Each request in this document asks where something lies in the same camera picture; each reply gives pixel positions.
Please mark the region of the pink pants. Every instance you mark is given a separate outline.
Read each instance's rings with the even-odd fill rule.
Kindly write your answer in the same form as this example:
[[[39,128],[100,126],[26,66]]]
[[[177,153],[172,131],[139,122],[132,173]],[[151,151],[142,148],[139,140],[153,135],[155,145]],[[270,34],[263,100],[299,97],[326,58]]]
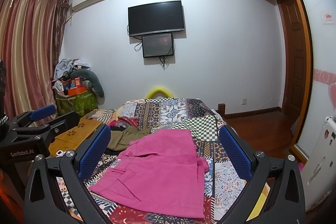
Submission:
[[[89,187],[123,206],[149,213],[203,219],[209,165],[188,129],[160,129],[133,141]]]

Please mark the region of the green storage bag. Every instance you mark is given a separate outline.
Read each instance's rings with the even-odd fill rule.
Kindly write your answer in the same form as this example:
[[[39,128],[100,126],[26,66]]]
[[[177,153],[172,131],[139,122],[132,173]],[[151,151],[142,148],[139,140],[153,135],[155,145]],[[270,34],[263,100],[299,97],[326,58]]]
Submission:
[[[56,96],[55,99],[59,115],[74,111],[83,117],[98,107],[96,95],[90,90],[71,97]]]

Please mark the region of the white appliance with stickers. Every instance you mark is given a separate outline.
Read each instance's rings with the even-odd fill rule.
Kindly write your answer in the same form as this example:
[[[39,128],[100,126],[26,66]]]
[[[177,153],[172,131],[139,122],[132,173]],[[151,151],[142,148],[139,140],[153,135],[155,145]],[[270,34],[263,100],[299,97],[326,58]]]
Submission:
[[[305,209],[318,206],[335,186],[335,117],[326,117],[321,134],[301,171]]]

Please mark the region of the patchwork bed quilt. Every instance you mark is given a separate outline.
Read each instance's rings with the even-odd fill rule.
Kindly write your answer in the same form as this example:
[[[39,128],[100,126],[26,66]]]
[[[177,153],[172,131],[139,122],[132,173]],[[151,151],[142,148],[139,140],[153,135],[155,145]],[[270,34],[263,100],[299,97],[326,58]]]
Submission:
[[[155,98],[125,102],[117,110],[95,109],[82,119],[108,123],[118,117],[138,119],[137,129],[151,127],[188,129],[197,154],[209,165],[205,174],[204,219],[178,218],[138,211],[118,205],[92,193],[100,209],[112,223],[218,223],[242,192],[246,181],[239,178],[218,139],[225,120],[201,100],[190,98]]]

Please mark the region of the orange box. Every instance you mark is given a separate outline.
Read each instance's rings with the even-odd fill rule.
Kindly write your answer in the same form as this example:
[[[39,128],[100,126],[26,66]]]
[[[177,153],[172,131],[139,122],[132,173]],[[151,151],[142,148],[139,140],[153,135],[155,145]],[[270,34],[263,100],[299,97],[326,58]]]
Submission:
[[[87,91],[87,88],[85,86],[76,86],[68,90],[68,95],[76,96],[78,94],[85,93],[86,91]]]

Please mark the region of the olive green folded pants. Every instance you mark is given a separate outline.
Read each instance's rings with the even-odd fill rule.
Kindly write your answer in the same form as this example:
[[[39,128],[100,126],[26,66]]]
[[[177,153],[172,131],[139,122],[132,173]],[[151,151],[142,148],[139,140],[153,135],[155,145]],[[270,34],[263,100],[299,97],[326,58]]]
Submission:
[[[110,131],[111,138],[107,146],[112,151],[123,151],[127,149],[130,142],[139,140],[144,136],[151,134],[151,127],[146,127],[141,130],[128,126],[124,131]]]

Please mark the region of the black folded garment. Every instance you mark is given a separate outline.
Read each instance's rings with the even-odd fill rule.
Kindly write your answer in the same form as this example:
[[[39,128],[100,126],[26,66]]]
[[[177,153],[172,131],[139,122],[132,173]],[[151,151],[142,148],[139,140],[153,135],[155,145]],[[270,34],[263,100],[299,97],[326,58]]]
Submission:
[[[122,126],[110,126],[111,131],[124,131],[126,128]]]

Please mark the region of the red patterned garment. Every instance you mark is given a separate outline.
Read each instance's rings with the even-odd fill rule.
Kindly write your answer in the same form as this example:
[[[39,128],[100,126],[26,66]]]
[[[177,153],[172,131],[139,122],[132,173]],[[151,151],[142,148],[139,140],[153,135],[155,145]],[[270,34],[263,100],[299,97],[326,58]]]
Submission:
[[[133,126],[135,128],[138,127],[138,119],[130,118],[130,117],[118,117],[108,123],[109,127],[124,127]]]

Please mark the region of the grey plush pillow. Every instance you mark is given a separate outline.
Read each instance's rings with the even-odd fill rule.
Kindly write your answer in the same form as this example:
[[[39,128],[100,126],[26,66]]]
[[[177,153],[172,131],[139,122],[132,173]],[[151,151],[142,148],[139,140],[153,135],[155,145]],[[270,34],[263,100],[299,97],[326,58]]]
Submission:
[[[95,73],[88,69],[79,69],[77,71],[72,71],[70,73],[70,78],[80,78],[80,80],[87,83],[87,88],[94,92],[98,97],[104,98],[104,90],[101,86],[101,83]]]

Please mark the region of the striped pink gold curtain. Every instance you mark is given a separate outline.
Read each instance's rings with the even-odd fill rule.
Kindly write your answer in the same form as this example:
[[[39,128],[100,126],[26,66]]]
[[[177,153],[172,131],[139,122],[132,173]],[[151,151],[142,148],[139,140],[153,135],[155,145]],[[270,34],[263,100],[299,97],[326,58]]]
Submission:
[[[1,0],[5,112],[10,118],[55,103],[51,84],[69,8],[69,0]]]

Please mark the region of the wooden door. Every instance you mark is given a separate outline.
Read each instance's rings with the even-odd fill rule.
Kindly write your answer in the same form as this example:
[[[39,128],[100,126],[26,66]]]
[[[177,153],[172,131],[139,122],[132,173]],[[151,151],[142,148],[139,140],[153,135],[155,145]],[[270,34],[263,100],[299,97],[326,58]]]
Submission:
[[[302,109],[306,81],[306,45],[296,0],[278,0],[285,35],[286,77],[283,113],[296,120]]]

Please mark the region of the wall power outlet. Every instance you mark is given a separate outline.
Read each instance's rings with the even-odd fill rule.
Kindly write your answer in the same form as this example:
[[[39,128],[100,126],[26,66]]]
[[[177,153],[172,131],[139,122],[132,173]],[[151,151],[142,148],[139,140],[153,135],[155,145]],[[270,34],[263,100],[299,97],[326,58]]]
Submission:
[[[246,105],[246,104],[247,104],[247,99],[246,99],[246,98],[243,98],[243,99],[241,100],[241,104],[242,104],[242,105]]]

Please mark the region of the wooden bed post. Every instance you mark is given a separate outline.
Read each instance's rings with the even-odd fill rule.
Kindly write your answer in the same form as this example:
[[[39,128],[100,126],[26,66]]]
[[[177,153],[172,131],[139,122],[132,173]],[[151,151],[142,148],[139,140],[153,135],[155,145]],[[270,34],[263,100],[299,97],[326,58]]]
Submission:
[[[218,112],[218,114],[221,117],[225,117],[225,114],[226,114],[226,105],[224,103],[219,103],[218,104],[217,112]]]

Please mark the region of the small wall monitor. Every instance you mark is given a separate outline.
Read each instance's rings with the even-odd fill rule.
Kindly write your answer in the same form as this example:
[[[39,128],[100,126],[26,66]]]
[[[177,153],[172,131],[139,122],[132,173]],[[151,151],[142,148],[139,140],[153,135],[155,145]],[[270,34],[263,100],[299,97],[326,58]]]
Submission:
[[[172,33],[152,34],[142,37],[143,58],[165,57],[174,55]]]

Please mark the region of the large wall television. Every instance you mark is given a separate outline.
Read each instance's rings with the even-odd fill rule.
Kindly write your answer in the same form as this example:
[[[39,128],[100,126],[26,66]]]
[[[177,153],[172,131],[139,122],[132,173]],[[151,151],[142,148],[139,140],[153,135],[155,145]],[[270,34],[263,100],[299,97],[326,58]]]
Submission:
[[[148,3],[127,11],[129,36],[185,30],[182,1]]]

